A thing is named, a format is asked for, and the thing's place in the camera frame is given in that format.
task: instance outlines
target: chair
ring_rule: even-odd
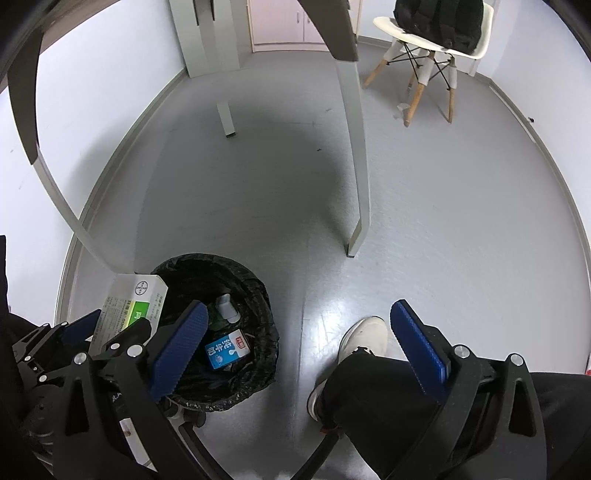
[[[447,89],[449,90],[449,110],[447,121],[452,123],[457,89],[457,67],[455,57],[467,57],[472,60],[480,60],[485,55],[488,45],[491,41],[492,17],[494,13],[495,10],[490,5],[484,4],[482,35],[480,36],[478,45],[476,45],[476,48],[471,54],[445,48],[441,45],[428,41],[423,37],[406,33],[402,28],[397,26],[393,18],[374,18],[374,25],[383,32],[386,32],[388,35],[391,35],[393,40],[392,46],[384,54],[384,58],[379,62],[375,70],[365,80],[363,88],[367,88],[386,65],[397,61],[410,61],[413,67],[413,73],[410,77],[410,80],[408,81],[408,89],[410,90],[412,88],[415,78],[418,80],[418,85],[413,97],[413,102],[411,103],[410,107],[405,110],[404,126],[408,127],[413,120],[418,103],[421,101],[421,97],[423,96],[423,92],[429,83],[429,80],[439,74],[441,74],[447,83]],[[411,50],[408,48],[408,45],[415,46],[415,48]],[[413,55],[413,52],[416,50],[419,50],[417,56]],[[446,61],[435,61],[435,52],[442,52],[446,55],[449,55],[450,58]],[[434,67],[437,67],[438,71],[435,73],[435,75],[431,76]],[[443,74],[443,70],[446,68],[449,68],[447,78]]]

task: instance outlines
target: pink cabinet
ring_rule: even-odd
[[[361,0],[350,0],[353,31]],[[248,0],[253,51],[324,50],[322,37],[297,0]]]

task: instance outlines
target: trash can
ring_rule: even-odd
[[[229,258],[186,254],[171,258],[152,272],[168,286],[160,326],[173,323],[192,300],[211,304],[229,293],[240,321],[207,330],[169,399],[189,410],[223,411],[269,386],[275,377],[279,334],[263,283],[246,267]],[[251,352],[220,369],[213,369],[204,346],[240,329]]]

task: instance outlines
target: shoe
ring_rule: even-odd
[[[353,325],[343,336],[339,346],[338,363],[351,355],[358,348],[364,348],[376,356],[385,356],[388,347],[388,326],[380,317],[365,317]],[[320,421],[316,414],[316,401],[320,397],[326,380],[318,385],[308,397],[308,413],[315,421]]]

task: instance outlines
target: backpack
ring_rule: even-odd
[[[480,40],[482,0],[397,0],[400,28],[445,48],[470,54]]]

